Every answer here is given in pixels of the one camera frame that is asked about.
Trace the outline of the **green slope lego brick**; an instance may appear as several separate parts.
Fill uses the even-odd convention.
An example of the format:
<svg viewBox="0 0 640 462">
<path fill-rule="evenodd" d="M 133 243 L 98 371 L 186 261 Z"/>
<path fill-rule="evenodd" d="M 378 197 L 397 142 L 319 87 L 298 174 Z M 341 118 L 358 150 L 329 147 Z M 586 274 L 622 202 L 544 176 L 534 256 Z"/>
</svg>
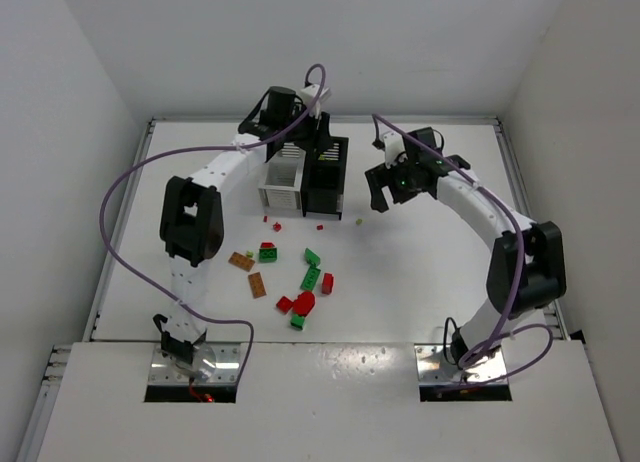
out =
<svg viewBox="0 0 640 462">
<path fill-rule="evenodd" d="M 318 267 L 321 264 L 321 258 L 310 248 L 306 248 L 304 251 L 305 261 L 313 267 Z"/>
</svg>

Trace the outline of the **green square lego brick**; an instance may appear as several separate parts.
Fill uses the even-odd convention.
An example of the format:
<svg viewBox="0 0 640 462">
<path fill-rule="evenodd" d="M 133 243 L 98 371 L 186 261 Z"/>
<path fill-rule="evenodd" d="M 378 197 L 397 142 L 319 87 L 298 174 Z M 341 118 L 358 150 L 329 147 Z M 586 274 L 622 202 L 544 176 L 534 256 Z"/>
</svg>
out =
<svg viewBox="0 0 640 462">
<path fill-rule="evenodd" d="M 272 242 L 263 242 L 258 252 L 258 260 L 260 263 L 271 263 L 278 259 L 278 249 Z"/>
</svg>

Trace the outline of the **red rectangular lego brick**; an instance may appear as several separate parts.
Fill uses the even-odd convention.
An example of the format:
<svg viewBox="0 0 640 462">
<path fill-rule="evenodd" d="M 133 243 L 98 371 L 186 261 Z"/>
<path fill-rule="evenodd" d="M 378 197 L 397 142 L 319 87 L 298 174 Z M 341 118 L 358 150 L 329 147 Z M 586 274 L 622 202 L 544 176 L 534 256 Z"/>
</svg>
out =
<svg viewBox="0 0 640 462">
<path fill-rule="evenodd" d="M 326 272 L 322 279 L 321 292 L 323 295 L 331 295 L 333 293 L 335 277 L 333 274 Z"/>
</svg>

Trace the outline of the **green lego plate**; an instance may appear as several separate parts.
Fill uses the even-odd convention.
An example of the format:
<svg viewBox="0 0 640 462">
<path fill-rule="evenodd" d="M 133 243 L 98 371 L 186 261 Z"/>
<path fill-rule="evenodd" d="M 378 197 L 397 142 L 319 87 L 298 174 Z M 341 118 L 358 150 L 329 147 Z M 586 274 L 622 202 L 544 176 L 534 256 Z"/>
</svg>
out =
<svg viewBox="0 0 640 462">
<path fill-rule="evenodd" d="M 313 291 L 320 274 L 321 270 L 318 267 L 311 265 L 305 273 L 305 276 L 300 285 L 300 289 L 302 291 Z"/>
</svg>

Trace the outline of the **brown lego plate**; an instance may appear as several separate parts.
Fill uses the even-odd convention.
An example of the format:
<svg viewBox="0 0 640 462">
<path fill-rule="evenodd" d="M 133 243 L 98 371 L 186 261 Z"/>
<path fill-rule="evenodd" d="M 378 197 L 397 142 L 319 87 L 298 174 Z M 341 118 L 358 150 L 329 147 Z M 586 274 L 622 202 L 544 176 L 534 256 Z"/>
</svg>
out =
<svg viewBox="0 0 640 462">
<path fill-rule="evenodd" d="M 254 299 L 258 299 L 267 295 L 264 281 L 260 272 L 249 274 L 248 283 L 252 297 Z"/>
<path fill-rule="evenodd" d="M 245 272 L 250 272 L 255 265 L 255 260 L 253 258 L 239 252 L 233 252 L 228 262 Z"/>
</svg>

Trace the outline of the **red rounded lego brick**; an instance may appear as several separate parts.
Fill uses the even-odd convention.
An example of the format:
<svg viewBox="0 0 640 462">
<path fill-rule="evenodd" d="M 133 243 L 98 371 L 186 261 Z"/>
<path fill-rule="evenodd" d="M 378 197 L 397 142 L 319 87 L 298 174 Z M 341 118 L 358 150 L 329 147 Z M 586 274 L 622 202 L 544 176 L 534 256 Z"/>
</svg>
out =
<svg viewBox="0 0 640 462">
<path fill-rule="evenodd" d="M 292 311 L 295 315 L 306 317 L 315 306 L 315 295 L 311 291 L 303 291 L 295 299 Z"/>
</svg>

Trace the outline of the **small red lego brick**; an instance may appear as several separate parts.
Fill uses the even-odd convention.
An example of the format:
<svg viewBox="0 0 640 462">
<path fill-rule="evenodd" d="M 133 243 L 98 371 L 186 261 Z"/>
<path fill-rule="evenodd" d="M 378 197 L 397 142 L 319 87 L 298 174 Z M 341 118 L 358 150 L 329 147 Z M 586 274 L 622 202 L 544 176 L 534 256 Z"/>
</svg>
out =
<svg viewBox="0 0 640 462">
<path fill-rule="evenodd" d="M 281 297 L 276 303 L 276 308 L 283 314 L 288 313 L 294 305 L 294 302 L 286 296 Z"/>
</svg>

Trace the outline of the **small green lego brick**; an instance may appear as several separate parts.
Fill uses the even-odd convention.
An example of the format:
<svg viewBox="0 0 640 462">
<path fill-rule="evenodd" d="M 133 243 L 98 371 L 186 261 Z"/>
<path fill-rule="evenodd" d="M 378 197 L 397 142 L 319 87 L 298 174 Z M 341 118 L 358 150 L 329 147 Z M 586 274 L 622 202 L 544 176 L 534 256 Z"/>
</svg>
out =
<svg viewBox="0 0 640 462">
<path fill-rule="evenodd" d="M 296 330 L 303 330 L 306 322 L 306 317 L 298 314 L 294 314 L 290 319 L 290 326 Z"/>
</svg>

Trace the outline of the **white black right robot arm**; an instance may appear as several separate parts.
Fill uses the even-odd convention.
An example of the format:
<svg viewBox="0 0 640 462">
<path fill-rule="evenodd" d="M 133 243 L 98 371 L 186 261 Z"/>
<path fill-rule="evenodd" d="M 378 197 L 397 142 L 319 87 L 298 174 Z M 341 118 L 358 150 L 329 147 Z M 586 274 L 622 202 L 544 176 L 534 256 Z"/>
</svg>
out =
<svg viewBox="0 0 640 462">
<path fill-rule="evenodd" d="M 443 355 L 449 364 L 475 365 L 505 338 L 523 331 L 532 312 L 565 295 L 561 229 L 502 201 L 467 160 L 444 153 L 439 131 L 377 131 L 373 145 L 384 154 L 383 162 L 365 173 L 373 210 L 384 213 L 390 204 L 427 194 L 453 210 L 490 251 L 485 302 L 466 323 L 445 332 Z"/>
</svg>

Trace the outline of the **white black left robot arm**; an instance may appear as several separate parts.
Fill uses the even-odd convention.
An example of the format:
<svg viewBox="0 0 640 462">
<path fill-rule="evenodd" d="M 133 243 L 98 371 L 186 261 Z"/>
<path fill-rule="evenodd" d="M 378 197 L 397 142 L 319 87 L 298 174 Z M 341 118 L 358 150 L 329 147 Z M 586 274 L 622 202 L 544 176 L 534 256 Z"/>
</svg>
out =
<svg viewBox="0 0 640 462">
<path fill-rule="evenodd" d="M 207 328 L 191 314 L 205 299 L 210 260 L 224 239 L 223 202 L 237 183 L 268 162 L 285 143 L 303 150 L 326 148 L 328 115 L 321 104 L 327 87 L 307 82 L 299 91 L 272 86 L 239 124 L 232 149 L 223 152 L 187 178 L 167 182 L 160 238 L 169 256 L 171 292 L 184 311 L 157 314 L 161 349 L 183 367 L 203 358 Z"/>
</svg>

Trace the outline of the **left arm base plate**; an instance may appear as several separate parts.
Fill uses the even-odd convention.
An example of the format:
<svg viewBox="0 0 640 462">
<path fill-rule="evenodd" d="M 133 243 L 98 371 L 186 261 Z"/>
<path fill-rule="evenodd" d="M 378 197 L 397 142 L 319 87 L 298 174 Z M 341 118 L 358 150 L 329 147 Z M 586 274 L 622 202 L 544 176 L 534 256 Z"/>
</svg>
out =
<svg viewBox="0 0 640 462">
<path fill-rule="evenodd" d="M 207 342 L 196 349 L 193 362 L 188 364 L 154 347 L 148 372 L 148 384 L 160 387 L 187 387 L 193 380 L 196 386 L 233 386 L 241 365 L 241 345 Z"/>
</svg>

